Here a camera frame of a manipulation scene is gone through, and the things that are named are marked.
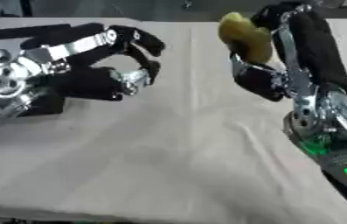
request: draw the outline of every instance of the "yellow sponge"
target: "yellow sponge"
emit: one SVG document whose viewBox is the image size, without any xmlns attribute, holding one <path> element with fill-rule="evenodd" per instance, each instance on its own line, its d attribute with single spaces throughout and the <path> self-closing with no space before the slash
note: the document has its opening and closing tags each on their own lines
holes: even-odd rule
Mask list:
<svg viewBox="0 0 347 224">
<path fill-rule="evenodd" d="M 256 27 L 251 20 L 237 12 L 222 17 L 219 37 L 228 46 L 233 41 L 246 45 L 249 51 L 243 60 L 248 62 L 265 64 L 273 53 L 271 32 L 264 27 Z"/>
</svg>

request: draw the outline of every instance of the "black cable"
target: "black cable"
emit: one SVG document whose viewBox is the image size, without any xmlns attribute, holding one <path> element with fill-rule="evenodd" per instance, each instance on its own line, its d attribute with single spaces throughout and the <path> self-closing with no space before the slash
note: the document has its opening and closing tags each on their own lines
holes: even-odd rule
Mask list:
<svg viewBox="0 0 347 224">
<path fill-rule="evenodd" d="M 25 18 L 32 18 L 33 17 L 33 11 L 31 8 L 31 1 L 30 0 L 20 0 L 21 4 L 22 14 Z"/>
</svg>

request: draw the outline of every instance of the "table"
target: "table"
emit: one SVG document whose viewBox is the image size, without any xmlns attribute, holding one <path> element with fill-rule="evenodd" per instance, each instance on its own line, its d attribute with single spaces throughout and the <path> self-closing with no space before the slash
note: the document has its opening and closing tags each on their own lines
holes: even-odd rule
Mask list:
<svg viewBox="0 0 347 224">
<path fill-rule="evenodd" d="M 125 101 L 70 99 L 62 115 L 4 126 L 1 217 L 347 223 L 347 202 L 281 132 L 292 102 L 264 101 L 233 83 L 216 23 L 0 18 L 0 28 L 88 22 L 157 35 L 168 46 L 161 73 Z M 347 20 L 330 24 L 347 68 Z M 130 69 L 130 61 L 101 64 Z"/>
</svg>

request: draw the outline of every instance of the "white tablecloth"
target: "white tablecloth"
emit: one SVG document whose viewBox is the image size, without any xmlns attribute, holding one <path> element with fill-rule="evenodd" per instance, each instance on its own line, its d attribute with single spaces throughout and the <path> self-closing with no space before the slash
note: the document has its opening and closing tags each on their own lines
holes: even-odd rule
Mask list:
<svg viewBox="0 0 347 224">
<path fill-rule="evenodd" d="M 3 127 L 0 216 L 347 223 L 347 202 L 281 132 L 291 101 L 268 102 L 234 84 L 216 23 L 6 18 L 0 28 L 62 22 L 152 32 L 167 44 L 162 70 L 154 86 L 125 101 L 70 99 L 62 115 Z M 347 20 L 330 23 L 347 67 Z M 14 41 L 0 46 L 17 49 Z"/>
</svg>

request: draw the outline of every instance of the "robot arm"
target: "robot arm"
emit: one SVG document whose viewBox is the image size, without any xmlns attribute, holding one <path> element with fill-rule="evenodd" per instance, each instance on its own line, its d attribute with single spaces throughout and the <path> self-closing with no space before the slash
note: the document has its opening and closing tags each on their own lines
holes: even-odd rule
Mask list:
<svg viewBox="0 0 347 224">
<path fill-rule="evenodd" d="M 136 95 L 151 85 L 159 72 L 159 63 L 149 60 L 137 47 L 157 57 L 164 43 L 135 27 L 111 25 L 105 29 L 103 24 L 84 24 L 48 28 L 0 31 L 0 35 L 12 38 L 40 32 L 21 45 L 18 55 L 0 49 L 0 127 L 30 111 L 36 100 L 52 91 L 63 97 L 120 101 L 124 95 Z M 128 73 L 91 67 L 116 54 L 134 58 L 140 67 Z"/>
<path fill-rule="evenodd" d="M 274 102 L 292 99 L 284 132 L 347 186 L 347 74 L 325 20 L 309 5 L 283 3 L 267 7 L 252 21 L 229 14 L 219 35 L 232 51 L 235 81 Z M 285 66 L 279 71 L 265 65 L 272 44 Z"/>
</svg>

